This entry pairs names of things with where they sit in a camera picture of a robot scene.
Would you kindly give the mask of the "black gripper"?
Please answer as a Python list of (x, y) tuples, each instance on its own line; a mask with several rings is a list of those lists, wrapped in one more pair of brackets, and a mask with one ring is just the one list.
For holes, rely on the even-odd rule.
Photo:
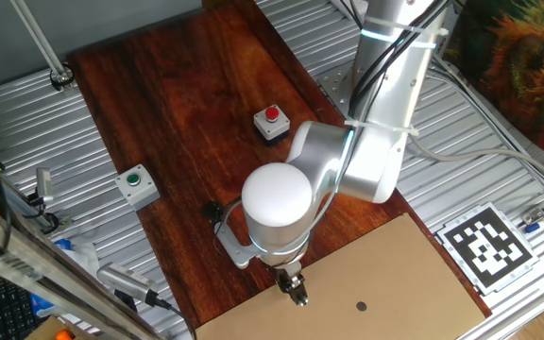
[(272, 266), (270, 272), (280, 290), (289, 295), (297, 306), (308, 304), (308, 294), (301, 278), (301, 263)]

